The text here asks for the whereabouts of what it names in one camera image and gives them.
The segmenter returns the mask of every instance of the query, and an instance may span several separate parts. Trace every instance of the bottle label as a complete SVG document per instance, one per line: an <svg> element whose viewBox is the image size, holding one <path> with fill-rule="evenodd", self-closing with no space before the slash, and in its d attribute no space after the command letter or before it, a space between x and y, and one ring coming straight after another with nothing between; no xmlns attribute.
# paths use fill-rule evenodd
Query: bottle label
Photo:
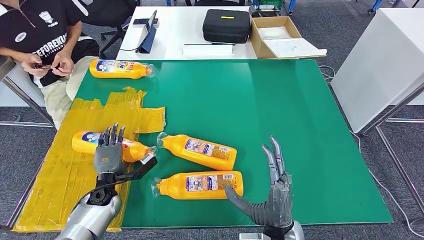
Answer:
<svg viewBox="0 0 424 240"><path fill-rule="evenodd" d="M237 188L236 175L188 176L185 180L185 190L187 192L222 190L225 185Z"/></svg>
<svg viewBox="0 0 424 240"><path fill-rule="evenodd" d="M185 144L185 149L191 152L204 154L206 156L218 159L228 160L230 157L230 149L224 146L215 146L213 144L189 139Z"/></svg>
<svg viewBox="0 0 424 240"><path fill-rule="evenodd" d="M99 137L100 137L100 133L88 131L84 135L82 135L82 140L89 143L98 144Z"/></svg>
<svg viewBox="0 0 424 240"><path fill-rule="evenodd" d="M96 69L99 72L131 72L136 62L118 60L99 60Z"/></svg>

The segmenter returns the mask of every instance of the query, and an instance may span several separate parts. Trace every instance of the gray carpet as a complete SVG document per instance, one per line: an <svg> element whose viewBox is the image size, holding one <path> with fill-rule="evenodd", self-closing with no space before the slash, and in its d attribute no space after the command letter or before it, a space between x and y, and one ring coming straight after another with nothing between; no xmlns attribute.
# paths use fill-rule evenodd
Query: gray carpet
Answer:
<svg viewBox="0 0 424 240"><path fill-rule="evenodd" d="M173 1L174 5L184 6L184 1ZM319 65L329 65L336 70L342 65L352 47L372 19L367 10L374 4L372 0L297 0L292 19L304 38L318 48L328 49L327 57L317 59ZM165 6L164 0L143 0L143 6ZM390 7L386 0L381 7ZM107 27L84 25L83 30L95 38L100 46L100 32L110 31ZM114 44L106 55L114 59L120 41ZM23 122L41 122L28 107L0 107L0 121L14 119L13 114L21 115ZM423 106L408 106L397 114L401 117L424 118ZM385 123L384 133L398 154L410 178L424 197L424 169L422 139L424 126L420 124ZM30 128L0 126L0 222L5 224L31 181L41 160L46 154L55 131L51 128ZM409 219L420 217L412 195L407 190L397 172L391 157L374 130L362 138L362 155L377 178L384 184L405 210ZM352 224L304 226L308 240L414 240L419 237L410 233L404 217L392 199L381 189L381 195L393 216L391 224ZM424 226L414 227L424 234ZM238 239L239 233L260 232L261 228L209 228L209 229L125 229L118 233L106 233L104 239L190 239L227 240ZM1 234L0 239L47 240L58 233L33 233L28 235Z"/></svg>

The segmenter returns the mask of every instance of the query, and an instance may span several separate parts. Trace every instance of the black t-shirt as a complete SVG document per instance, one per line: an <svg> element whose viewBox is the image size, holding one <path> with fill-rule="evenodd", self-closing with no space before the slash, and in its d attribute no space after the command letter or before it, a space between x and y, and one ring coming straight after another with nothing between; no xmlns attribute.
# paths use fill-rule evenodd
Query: black t-shirt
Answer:
<svg viewBox="0 0 424 240"><path fill-rule="evenodd" d="M43 64L52 64L65 45L68 26L74 26L88 15L78 0L20 0L20 10L0 3L0 46L40 56ZM98 56L99 45L81 34L72 51L72 60ZM56 82L61 76L52 71L34 81L40 88Z"/></svg>

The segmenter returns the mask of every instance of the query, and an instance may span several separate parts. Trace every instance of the cable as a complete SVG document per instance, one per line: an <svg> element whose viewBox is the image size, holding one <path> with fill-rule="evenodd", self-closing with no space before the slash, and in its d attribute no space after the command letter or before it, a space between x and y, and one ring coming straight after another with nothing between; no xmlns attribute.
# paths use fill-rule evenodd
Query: cable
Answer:
<svg viewBox="0 0 424 240"><path fill-rule="evenodd" d="M415 220L413 220L410 224L413 225L416 221L420 220L421 218L417 218Z"/></svg>
<svg viewBox="0 0 424 240"><path fill-rule="evenodd" d="M83 200L83 198L85 198L85 197L87 197L87 195L89 195L89 194L91 194L92 192L94 192L94 191L96 191L96 190L99 190L99 189L102 189L102 188L105 188L105 187L109 187L109 186L116 186L116 185L119 185L119 184L123 184L123 183L125 183L125 182L128 182L129 180L131 180L131 178L128 178L128 179L125 179L125 180L123 180L123 181L117 181L117 182L113 182L113 183L108 183L108 184L105 184L105 185L101 185L101 186L98 186L98 187L96 187L96 188L94 188L93 190L91 190L91 191L89 191L89 192L87 192L86 194L84 194L77 202L76 202L76 204L73 206L73 208L72 208L72 210L70 211L71 213L75 210L75 208L78 206L78 204L80 204L81 203L81 200Z"/></svg>
<svg viewBox="0 0 424 240"><path fill-rule="evenodd" d="M138 49L139 47L136 47L136 48L134 48L134 49L122 49L122 48L120 48L119 50L121 50L121 51L127 51L127 52L130 52L130 51L134 51L134 50L136 50L136 49Z"/></svg>
<svg viewBox="0 0 424 240"><path fill-rule="evenodd" d="M424 238L424 236L423 235L420 235L420 234L418 234L418 233L416 233L414 230L412 230L412 228L411 228L411 223L410 223L410 221L409 221L409 219L408 219L408 217L407 217L407 214L405 213L405 211L401 208L401 206L399 205L399 203L396 201L396 199L395 199L395 197L392 195L392 193L385 187L385 186L383 186L382 184L381 184L381 182L376 178L376 176L374 176L374 174L373 174L373 172L371 172L371 170L369 170L368 169L368 171L369 171L369 173L371 174L371 176L374 178L374 180L378 183L378 185L380 185L380 187L382 187L384 190L386 190L386 192L390 195L390 197L391 197L391 199L393 199L393 201L394 201L394 203L397 205L397 207L399 208L399 210L402 212L402 214L403 214L403 216L405 217L405 219L406 219L406 223L407 223L407 225L408 225L408 228L409 228L409 230L413 233L413 234L415 234L415 235L417 235L418 237L420 237L420 238Z"/></svg>
<svg viewBox="0 0 424 240"><path fill-rule="evenodd" d="M322 75L324 75L324 80L327 82L327 80L329 80L329 79L333 79L334 78L334 76L336 75L336 71L334 70L334 68L332 68L331 66L327 66L327 65L321 65L321 66L318 66L318 68L326 68L326 69L331 69L332 70L332 76L330 76L330 75L328 75L328 74L326 74L326 73L324 73L324 72L321 72L321 74Z"/></svg>
<svg viewBox="0 0 424 240"><path fill-rule="evenodd" d="M356 135L353 131L351 131L350 129L349 129L349 132L353 135L353 136L355 136L357 139L358 139L358 149L359 149L359 153L361 154L362 152L361 152L361 139L358 137L358 135Z"/></svg>

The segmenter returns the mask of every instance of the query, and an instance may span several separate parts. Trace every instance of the white paper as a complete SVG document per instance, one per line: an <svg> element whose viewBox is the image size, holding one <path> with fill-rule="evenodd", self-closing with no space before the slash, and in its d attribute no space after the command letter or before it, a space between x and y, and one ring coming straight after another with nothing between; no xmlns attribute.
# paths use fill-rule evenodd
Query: white paper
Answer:
<svg viewBox="0 0 424 240"><path fill-rule="evenodd" d="M182 47L182 55L186 57L228 56L232 54L232 44L186 44Z"/></svg>
<svg viewBox="0 0 424 240"><path fill-rule="evenodd" d="M318 49L304 38L271 39L263 41L277 58L325 56L327 49Z"/></svg>
<svg viewBox="0 0 424 240"><path fill-rule="evenodd" d="M257 32L262 40L292 38L285 26L261 27L257 29Z"/></svg>

